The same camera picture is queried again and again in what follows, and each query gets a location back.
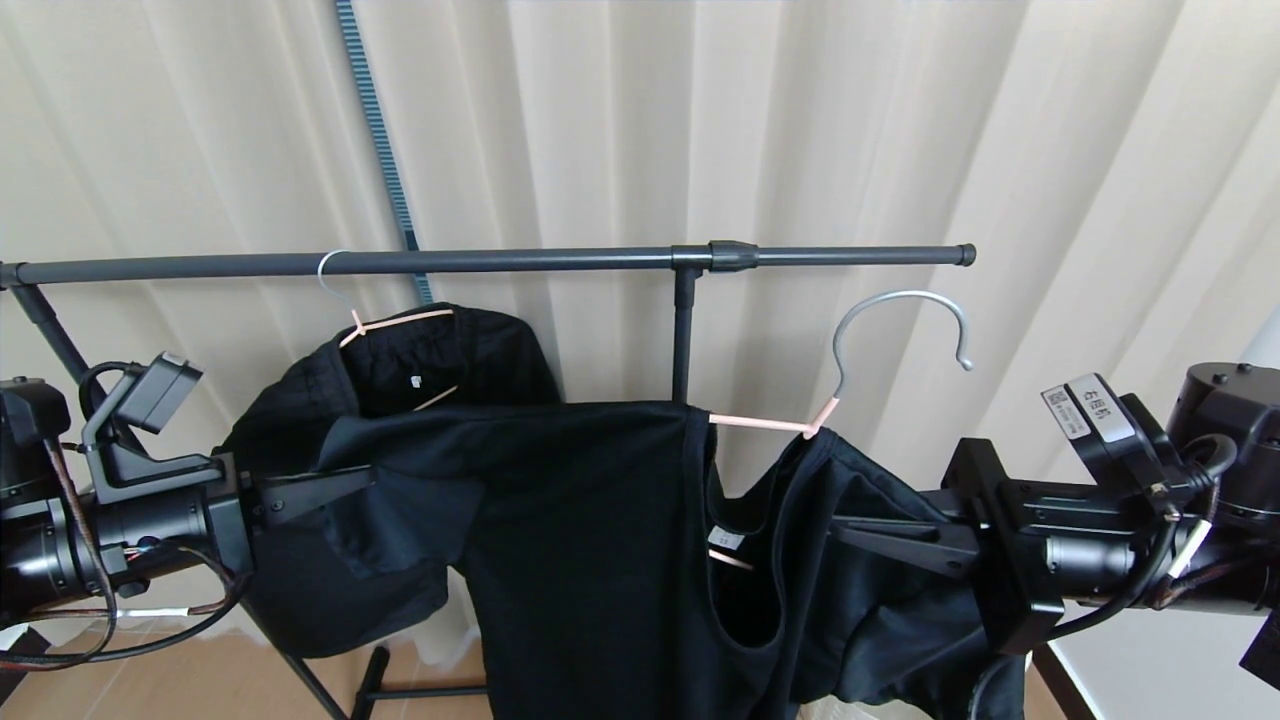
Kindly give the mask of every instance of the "clothing rack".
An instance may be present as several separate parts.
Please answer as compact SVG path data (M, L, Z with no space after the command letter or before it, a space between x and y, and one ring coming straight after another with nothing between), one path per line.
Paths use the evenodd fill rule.
M0 291L13 291L27 318L40 329L58 360L77 382L88 364L58 314L40 290L42 284L156 281L180 278L252 278L311 275L324 252L196 255L179 258L128 258L60 263L0 263ZM607 247L566 250L465 250L407 252L343 252L325 265L326 275L419 273L509 273L561 270L673 270L676 329L672 354L671 398L689 400L689 363L692 345L694 288L704 272L736 273L754 268L850 265L972 265L973 245L922 247L758 247L737 241L667 247ZM91 392L105 395L95 380ZM250 619L261 626L252 610ZM301 657L280 652L289 667L333 720L369 720L380 700L481 694L484 685L452 688L381 689L390 653L375 647L348 716Z

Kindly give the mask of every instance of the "floor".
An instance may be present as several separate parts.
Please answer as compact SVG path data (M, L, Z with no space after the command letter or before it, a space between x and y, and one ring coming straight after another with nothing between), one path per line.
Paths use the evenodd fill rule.
M143 626L118 635L111 647L155 639ZM91 647L88 632L59 648ZM311 662L312 670L348 711L364 675L369 650ZM385 687L462 685L484 682L479 647L452 671L442 674L417 661L412 646L392 648ZM197 639L125 660L28 675L0 706L3 720L229 720L323 717L315 700L268 647L239 634ZM380 701L374 720L489 720L483 696ZM1034 670L1027 683L1027 720L1066 720Z

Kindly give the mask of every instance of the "black garment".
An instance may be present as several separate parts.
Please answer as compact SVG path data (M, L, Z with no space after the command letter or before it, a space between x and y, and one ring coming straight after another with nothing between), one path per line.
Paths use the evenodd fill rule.
M483 486L457 568L495 717L780 719L827 536L813 520L851 475L824 432L726 500L714 438L705 413L667 402L452 407L344 418L319 468L388 473L362 493L380 507L416 502L425 479ZM376 537L344 538L349 562L457 543L457 528L379 519ZM717 527L754 569L708 557Z
M854 478L837 514L945 520L854 447L840 455ZM968 583L828 539L791 700L901 700L938 720L964 719L995 657ZM1023 664L1007 664L983 693L980 717L1021 720L1023 689Z
M453 315L371 331L340 350L349 328L338 333L264 389L216 452L234 452L239 470L259 475L303 473L339 416L412 413L453 386L436 405L559 402L522 320L448 304L402 315L447 307ZM451 528L458 543L412 562L381 547L369 568L346 562L334 543L376 532L379 523L351 524L352 507L367 510L371 498L357 493L308 512L253 538L257 573L244 603L282 651L301 657L346 652L421 621L447 600L445 564L461 553L479 501L479 487L422 483L413 502L381 514Z

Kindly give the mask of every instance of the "silver metal hook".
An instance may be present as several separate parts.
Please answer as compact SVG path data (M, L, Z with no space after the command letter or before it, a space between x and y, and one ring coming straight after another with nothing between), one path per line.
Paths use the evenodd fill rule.
M845 356L844 350L840 347L840 341L845 337L845 329L849 328L849 323L851 323L863 310L867 310L873 305L879 305L881 302L897 300L899 297L920 297L924 300L932 300L947 310L951 310L951 314L956 316L956 323L960 325L960 338L956 341L956 361L960 363L960 366L965 370L973 370L973 360L969 360L966 352L966 348L969 347L969 318L965 316L963 307L956 305L950 297L945 297L927 290L896 290L892 292L882 292L850 307L849 313L845 313L845 316L841 318L840 324L836 325L836 336L831 340L831 351L836 356L836 369L840 370L840 384L836 386L836 392L831 395L833 398L840 397L840 393L845 389Z
M339 252L351 252L351 251L346 250L346 249L330 250L324 258L320 259L320 264L316 265L316 279L320 281L320 287L325 288L325 291L329 295L333 295L338 300L342 300L343 302L346 302L347 304L347 309L351 310L352 314L355 314L356 313L356 304L352 302L351 299L347 297L346 295L343 295L343 293L338 292L337 290L329 287L329 283L324 282L324 265L325 265L325 263L329 261L329 258L333 258L334 255L338 255Z

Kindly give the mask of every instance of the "white tag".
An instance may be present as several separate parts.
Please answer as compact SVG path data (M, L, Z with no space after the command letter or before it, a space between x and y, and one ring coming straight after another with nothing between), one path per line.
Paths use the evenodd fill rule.
M1080 415L1080 409L1071 401L1071 396L1066 395L1066 386L1048 388L1041 393L1041 397L1053 413L1053 419L1057 420L1057 427L1062 428L1066 439L1089 434L1089 425L1084 421L1084 415Z
M1079 398L1080 409L1089 415L1093 427L1102 436L1102 442L1116 442L1134 436L1133 425L1096 374L1089 373L1076 378L1066 383L1066 387Z
M707 542L718 544L726 550L737 550L737 546L742 544L742 536L716 525L712 528L712 534L707 536Z

